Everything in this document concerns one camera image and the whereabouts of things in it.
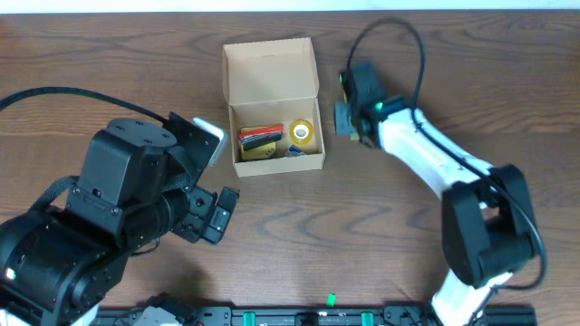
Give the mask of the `yellow adhesive tape roll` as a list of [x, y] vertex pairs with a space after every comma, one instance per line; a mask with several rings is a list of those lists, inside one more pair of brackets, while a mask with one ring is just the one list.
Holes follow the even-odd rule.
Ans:
[[296, 120], [290, 126], [289, 135], [296, 146], [308, 145], [312, 141], [314, 128], [308, 120]]

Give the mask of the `white blue staples box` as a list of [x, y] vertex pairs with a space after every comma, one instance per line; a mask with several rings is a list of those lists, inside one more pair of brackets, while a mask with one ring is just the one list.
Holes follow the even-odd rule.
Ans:
[[285, 153], [287, 158], [295, 158], [295, 157], [302, 157], [305, 156], [306, 153], [303, 152], [300, 148], [296, 145], [292, 145]]

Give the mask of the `red black stapler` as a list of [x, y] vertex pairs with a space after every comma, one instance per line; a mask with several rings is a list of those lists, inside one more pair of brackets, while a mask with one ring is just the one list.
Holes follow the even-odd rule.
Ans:
[[241, 131], [238, 140], [243, 150], [256, 149], [266, 144], [282, 139], [284, 126], [282, 124]]

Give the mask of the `cardboard box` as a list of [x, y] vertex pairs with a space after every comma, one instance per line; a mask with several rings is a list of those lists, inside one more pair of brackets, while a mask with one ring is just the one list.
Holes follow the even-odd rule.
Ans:
[[[230, 121], [233, 166], [239, 177], [321, 169], [325, 148], [318, 102], [319, 80], [309, 37], [234, 43], [223, 46], [223, 91]], [[314, 135], [297, 146], [305, 156], [287, 158], [294, 145], [291, 124], [308, 120]], [[283, 137], [270, 159], [240, 158], [238, 135], [244, 127], [282, 124]]]

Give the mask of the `yellow blue highlighter pen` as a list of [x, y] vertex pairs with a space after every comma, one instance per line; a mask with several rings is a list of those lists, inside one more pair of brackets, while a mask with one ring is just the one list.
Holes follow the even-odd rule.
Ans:
[[360, 139], [357, 129], [352, 123], [352, 108], [346, 91], [343, 92], [343, 116], [342, 116], [343, 134], [348, 135], [352, 141]]

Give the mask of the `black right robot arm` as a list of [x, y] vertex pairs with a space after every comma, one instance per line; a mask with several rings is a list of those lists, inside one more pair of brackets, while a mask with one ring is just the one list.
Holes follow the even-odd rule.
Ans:
[[403, 96], [390, 97], [364, 62], [339, 73], [344, 99], [336, 103], [337, 134], [381, 149], [410, 168], [441, 201], [442, 250], [449, 271], [426, 307], [395, 311], [409, 325], [534, 325], [529, 306], [491, 307], [508, 280], [546, 249], [527, 182], [513, 165], [496, 168], [463, 150]]

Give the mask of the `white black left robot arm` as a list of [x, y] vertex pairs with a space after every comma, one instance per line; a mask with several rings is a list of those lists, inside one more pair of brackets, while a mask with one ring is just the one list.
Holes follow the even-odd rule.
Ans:
[[130, 258], [165, 234], [218, 243], [237, 204], [198, 186], [227, 142], [209, 122], [116, 119], [92, 138], [79, 176], [56, 180], [1, 226], [1, 322], [87, 325]]

